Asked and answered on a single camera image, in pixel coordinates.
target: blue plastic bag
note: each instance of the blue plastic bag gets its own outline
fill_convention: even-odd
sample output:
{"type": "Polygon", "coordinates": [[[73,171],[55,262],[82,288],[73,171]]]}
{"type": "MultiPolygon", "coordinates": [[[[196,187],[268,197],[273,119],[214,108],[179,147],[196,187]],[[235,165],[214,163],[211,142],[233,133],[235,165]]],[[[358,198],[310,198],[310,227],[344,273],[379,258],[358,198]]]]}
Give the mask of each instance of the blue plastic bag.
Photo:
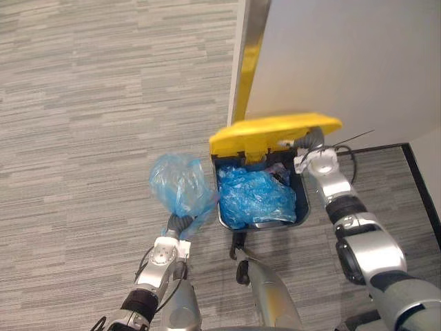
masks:
{"type": "Polygon", "coordinates": [[[296,221],[296,193],[266,171],[231,166],[218,171],[220,212],[233,229],[272,220],[296,221]]]}
{"type": "Polygon", "coordinates": [[[153,193],[171,213],[195,218],[181,233],[181,239],[196,233],[218,201],[218,195],[205,182],[201,162],[191,155],[161,156],[150,172],[149,182],[153,193]]]}

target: yellow trash bin lid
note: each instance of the yellow trash bin lid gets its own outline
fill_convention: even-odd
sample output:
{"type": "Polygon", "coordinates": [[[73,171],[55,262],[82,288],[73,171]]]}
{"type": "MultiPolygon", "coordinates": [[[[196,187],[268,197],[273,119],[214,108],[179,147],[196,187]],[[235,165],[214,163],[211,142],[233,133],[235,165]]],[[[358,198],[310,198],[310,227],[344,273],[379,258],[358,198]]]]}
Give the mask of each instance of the yellow trash bin lid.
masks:
{"type": "Polygon", "coordinates": [[[236,157],[239,152],[244,152],[247,163],[255,163],[269,150],[288,149],[280,142],[299,139],[313,127],[320,127],[324,134],[329,134],[341,128],[342,123],[339,119],[313,112],[238,121],[211,136],[209,150],[212,157],[236,157]]]}

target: white wall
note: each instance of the white wall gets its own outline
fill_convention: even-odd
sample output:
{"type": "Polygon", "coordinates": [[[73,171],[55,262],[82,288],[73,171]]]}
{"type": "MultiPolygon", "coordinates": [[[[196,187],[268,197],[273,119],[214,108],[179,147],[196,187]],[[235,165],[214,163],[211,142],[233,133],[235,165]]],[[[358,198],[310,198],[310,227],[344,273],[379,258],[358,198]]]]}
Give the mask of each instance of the white wall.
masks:
{"type": "Polygon", "coordinates": [[[411,141],[411,147],[438,216],[441,216],[441,126],[411,141]]]}
{"type": "Polygon", "coordinates": [[[340,118],[333,143],[408,142],[439,125],[440,0],[273,0],[247,118],[340,118]]]}

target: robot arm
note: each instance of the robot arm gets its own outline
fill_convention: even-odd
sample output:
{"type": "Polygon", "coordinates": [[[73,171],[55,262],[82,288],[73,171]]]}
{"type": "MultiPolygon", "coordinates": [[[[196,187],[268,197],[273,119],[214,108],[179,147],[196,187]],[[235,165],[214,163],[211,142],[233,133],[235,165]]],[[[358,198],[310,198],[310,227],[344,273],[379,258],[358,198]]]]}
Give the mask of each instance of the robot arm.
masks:
{"type": "Polygon", "coordinates": [[[110,318],[106,328],[102,322],[100,328],[93,330],[107,331],[148,331],[154,315],[165,304],[162,318],[166,319],[163,330],[174,330],[170,326],[172,314],[176,309],[185,308],[186,321],[191,321],[183,330],[198,330],[200,316],[193,289],[185,279],[186,260],[189,256],[190,242],[179,240],[179,234],[192,222],[191,217],[177,217],[169,219],[167,232],[163,237],[155,240],[154,247],[147,254],[147,263],[140,267],[129,295],[124,300],[120,310],[110,318]],[[158,308],[168,287],[169,278],[174,273],[172,286],[174,291],[158,308]]]}
{"type": "Polygon", "coordinates": [[[393,331],[439,330],[441,290],[407,274],[404,254],[339,170],[334,148],[309,137],[309,152],[296,157],[297,173],[307,169],[334,225],[336,249],[349,281],[366,285],[382,320],[393,331]]]}

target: cable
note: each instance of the cable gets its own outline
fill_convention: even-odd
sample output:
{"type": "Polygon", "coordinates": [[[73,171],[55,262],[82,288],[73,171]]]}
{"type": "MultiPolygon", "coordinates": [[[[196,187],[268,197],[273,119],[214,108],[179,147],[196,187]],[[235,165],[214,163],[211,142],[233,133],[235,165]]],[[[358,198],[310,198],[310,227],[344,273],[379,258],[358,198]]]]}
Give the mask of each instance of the cable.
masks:
{"type": "Polygon", "coordinates": [[[135,281],[138,278],[138,276],[142,273],[142,271],[144,270],[144,268],[146,267],[147,263],[149,263],[149,260],[147,259],[147,262],[144,263],[145,257],[152,251],[154,246],[152,246],[151,248],[149,248],[147,250],[147,252],[145,252],[143,258],[141,259],[141,261],[139,262],[139,267],[138,267],[138,271],[135,272],[135,281]]]}
{"type": "Polygon", "coordinates": [[[353,136],[352,138],[349,138],[349,139],[346,139],[346,140],[342,140],[342,141],[337,142],[337,143],[335,144],[335,146],[336,146],[336,145],[340,145],[341,143],[347,143],[348,141],[351,141],[351,140],[357,139],[358,137],[364,136],[365,134],[368,134],[368,133],[371,133],[371,132],[374,132],[374,131],[375,131],[375,129],[372,129],[372,130],[369,130],[369,131],[366,131],[366,132],[363,132],[363,133],[357,134],[356,136],[353,136]]]}
{"type": "MultiPolygon", "coordinates": [[[[184,259],[184,264],[186,264],[186,263],[187,263],[187,257],[185,257],[185,259],[184,259]]],[[[182,268],[182,275],[181,275],[181,277],[180,277],[180,279],[179,279],[178,285],[176,285],[176,287],[174,288],[173,292],[170,293],[170,295],[168,296],[168,298],[166,298],[166,300],[164,300],[164,303],[163,303],[162,305],[160,305],[158,309],[156,309],[155,314],[158,314],[158,312],[159,312],[161,309],[163,309],[164,306],[168,303],[168,301],[170,301],[170,299],[174,296],[174,294],[176,293],[176,291],[177,291],[178,288],[179,288],[179,285],[181,284],[181,281],[182,281],[183,278],[184,278],[184,275],[185,275],[185,268],[182,268]]]]}
{"type": "Polygon", "coordinates": [[[300,162],[300,164],[303,163],[303,162],[306,160],[306,158],[308,157],[309,153],[311,153],[311,152],[317,152],[317,151],[319,151],[319,150],[326,150],[327,148],[334,148],[334,147],[333,147],[333,146],[328,146],[328,145],[322,145],[322,146],[320,146],[320,147],[315,147],[315,148],[310,148],[310,149],[308,149],[308,151],[306,152],[306,154],[303,155],[303,158],[302,158],[302,161],[300,162]]]}
{"type": "Polygon", "coordinates": [[[334,148],[336,149],[336,151],[338,151],[341,148],[344,148],[351,155],[351,160],[352,160],[352,165],[353,165],[351,184],[353,185],[356,182],[357,171],[358,171],[358,164],[357,164],[356,155],[354,154],[353,150],[348,145],[338,145],[338,146],[334,146],[334,148]]]}
{"type": "Polygon", "coordinates": [[[105,316],[101,317],[94,326],[92,326],[92,329],[90,331],[102,331],[104,330],[104,323],[105,323],[105,316]]]}

